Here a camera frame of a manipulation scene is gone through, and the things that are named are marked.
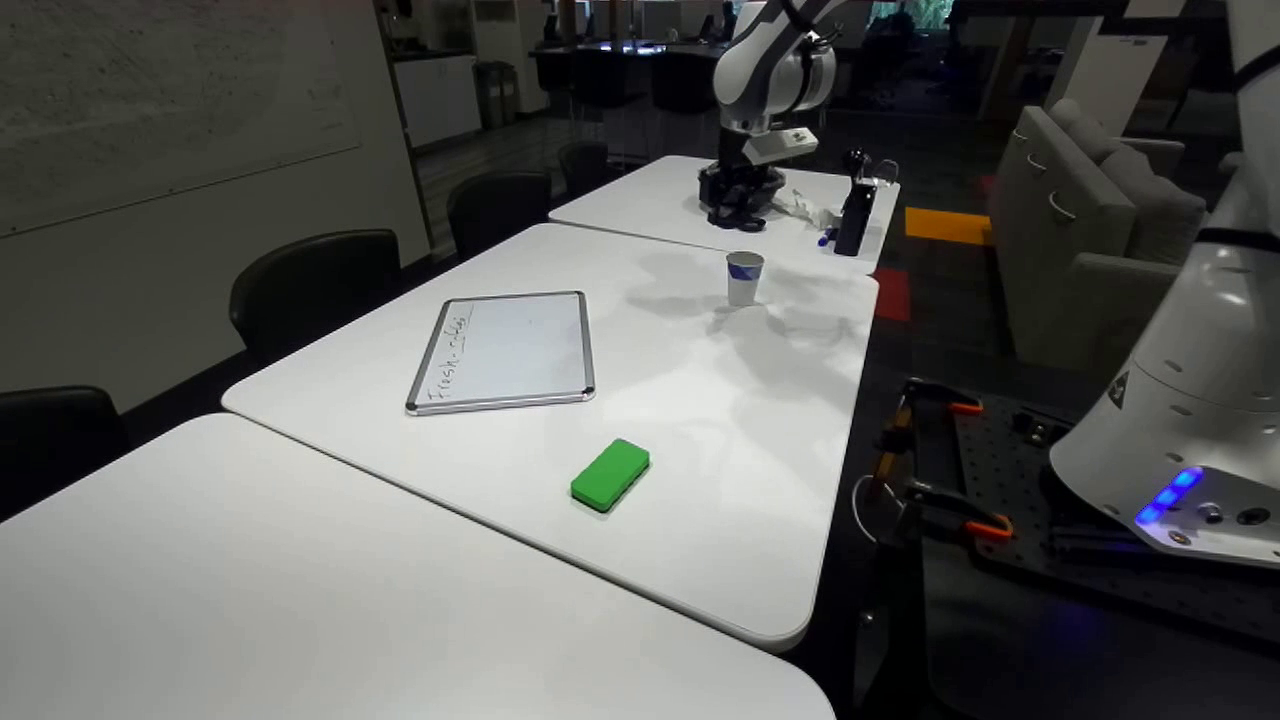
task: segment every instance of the gray sofa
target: gray sofa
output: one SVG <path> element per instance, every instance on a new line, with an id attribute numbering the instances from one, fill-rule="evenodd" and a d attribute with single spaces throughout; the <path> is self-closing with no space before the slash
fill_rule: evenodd
<path id="1" fill-rule="evenodd" d="M 1073 100 L 1023 109 L 988 211 L 1018 357 L 1107 378 L 1178 274 L 1204 200 L 1183 145 L 1108 136 Z"/>

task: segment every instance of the sofa cushion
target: sofa cushion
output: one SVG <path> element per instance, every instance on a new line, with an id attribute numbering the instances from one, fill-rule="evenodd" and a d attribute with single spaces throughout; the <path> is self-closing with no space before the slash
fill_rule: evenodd
<path id="1" fill-rule="evenodd" d="M 1066 132 L 1071 142 L 1083 150 L 1089 160 L 1098 165 L 1124 145 L 1120 138 L 1112 137 L 1102 123 L 1084 114 L 1079 102 L 1069 97 L 1055 102 L 1050 108 L 1048 117 Z"/>
<path id="2" fill-rule="evenodd" d="M 1153 173 L 1147 156 L 1132 147 L 1112 152 L 1102 172 L 1137 209 L 1125 256 L 1180 265 L 1204 222 L 1204 199 Z"/>

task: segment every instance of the trash bin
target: trash bin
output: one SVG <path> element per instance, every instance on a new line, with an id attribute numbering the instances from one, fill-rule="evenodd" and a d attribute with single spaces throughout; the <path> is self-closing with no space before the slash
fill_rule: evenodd
<path id="1" fill-rule="evenodd" d="M 489 60 L 476 63 L 476 101 L 480 124 L 493 129 L 516 119 L 516 68 L 509 63 Z"/>

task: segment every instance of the floor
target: floor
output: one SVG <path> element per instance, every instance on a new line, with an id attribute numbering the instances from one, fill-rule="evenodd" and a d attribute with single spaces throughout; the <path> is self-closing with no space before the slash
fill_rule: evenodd
<path id="1" fill-rule="evenodd" d="M 865 587 L 858 578 L 872 548 L 849 512 L 854 480 L 876 456 L 874 442 L 890 418 L 897 391 L 908 375 L 931 377 L 977 391 L 1015 395 L 1037 383 L 1033 370 L 1011 357 L 1005 329 L 995 256 L 991 247 L 909 237 L 904 208 L 956 213 L 984 211 L 980 178 L 995 172 L 1007 138 L 1007 126 L 984 126 L 960 119 L 892 117 L 829 111 L 814 127 L 820 150 L 796 163 L 806 169 L 841 172 L 842 151 L 861 147 L 877 161 L 892 159 L 900 168 L 902 193 L 881 265 L 906 273 L 910 287 L 909 320 L 877 318 L 845 457 L 840 496 L 813 620 L 803 642 L 785 659 L 806 671 L 823 688 L 837 716 L 854 716 L 854 639 L 856 609 Z M 556 169 L 556 150 L 571 138 L 570 126 L 557 119 L 531 119 L 466 141 L 431 150 L 416 159 L 422 182 L 438 263 L 413 284 L 448 264 L 452 250 L 445 204 L 458 182 L 498 169 L 545 169 L 554 192 L 563 191 Z M 1188 152 L 1190 184 L 1216 201 L 1221 181 L 1211 172 L 1215 149 Z M 252 372 L 243 357 L 211 369 L 179 386 L 164 402 L 127 414 L 136 441 L 154 437 L 184 420 L 218 409 L 218 398 L 232 383 Z M 1076 400 L 1098 389 L 1089 383 L 1055 383 L 1051 391 Z"/>

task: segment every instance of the whiteboard frame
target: whiteboard frame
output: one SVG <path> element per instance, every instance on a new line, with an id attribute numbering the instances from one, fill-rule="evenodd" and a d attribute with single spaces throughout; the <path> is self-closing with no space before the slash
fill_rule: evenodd
<path id="1" fill-rule="evenodd" d="M 454 302 L 484 302 L 486 300 L 515 300 L 518 297 L 548 297 L 557 295 L 576 295 L 579 323 L 582 328 L 582 389 L 568 392 L 541 392 L 530 395 L 513 395 L 507 397 L 471 397 L 466 400 L 451 400 L 445 402 L 433 402 L 419 405 L 417 396 L 422 389 L 422 380 L 431 365 L 431 356 L 435 354 L 435 343 L 440 340 L 444 329 L 444 319 L 449 315 L 449 306 Z M 417 366 L 413 377 L 413 386 L 404 400 L 404 410 L 410 415 L 444 415 L 448 413 L 465 413 L 468 410 L 495 410 L 499 407 L 527 407 L 530 405 L 557 405 L 561 402 L 585 402 L 595 397 L 595 368 L 591 364 L 591 333 L 586 319 L 586 293 L 580 290 L 563 290 L 556 292 L 524 292 L 517 295 L 483 295 L 479 297 L 453 297 L 440 305 L 440 315 L 435 319 L 435 329 L 431 331 L 431 340 L 426 343 L 426 352 Z"/>

